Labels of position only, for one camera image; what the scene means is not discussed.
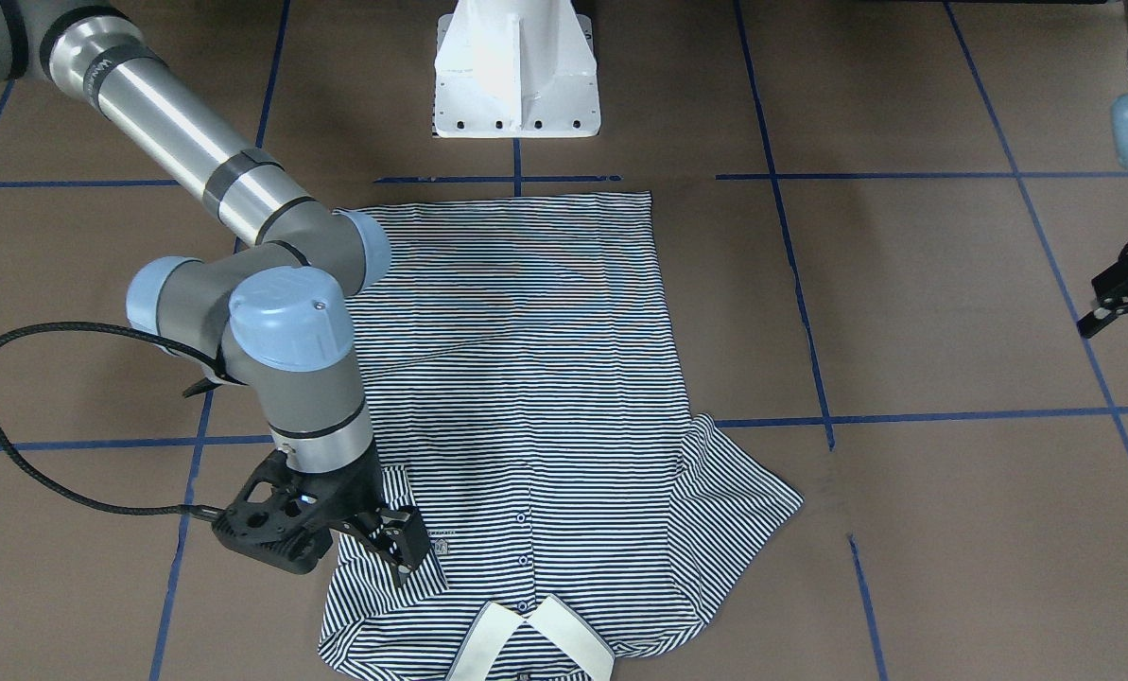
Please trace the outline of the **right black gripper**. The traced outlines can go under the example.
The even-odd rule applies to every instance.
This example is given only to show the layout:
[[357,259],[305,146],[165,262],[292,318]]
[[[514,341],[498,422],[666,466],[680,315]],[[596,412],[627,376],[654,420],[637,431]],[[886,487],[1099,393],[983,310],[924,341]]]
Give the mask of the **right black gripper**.
[[326,527],[374,550],[388,566],[391,584],[403,589],[428,557],[431,540],[420,508],[387,508],[379,456],[365,452],[351,465],[321,474],[327,492]]

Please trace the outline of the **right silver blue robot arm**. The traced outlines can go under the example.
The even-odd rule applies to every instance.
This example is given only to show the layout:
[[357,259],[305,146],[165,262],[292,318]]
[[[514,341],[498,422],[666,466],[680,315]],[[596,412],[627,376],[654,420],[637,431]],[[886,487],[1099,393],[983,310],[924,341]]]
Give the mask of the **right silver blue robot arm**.
[[363,212],[334,212],[272,154],[210,108],[143,30],[107,1],[0,1],[0,80],[35,78],[97,110],[231,230],[243,249],[219,260],[162,257],[127,288],[127,326],[38,322],[11,340],[74,331],[114,335],[191,360],[188,396],[222,384],[255,393],[273,449],[226,508],[118,507],[68,490],[19,452],[24,474],[83,507],[209,522],[218,543],[288,573],[317,567],[335,534],[382,561],[400,589],[430,540],[412,505],[384,499],[373,423],[347,299],[378,283],[390,242]]

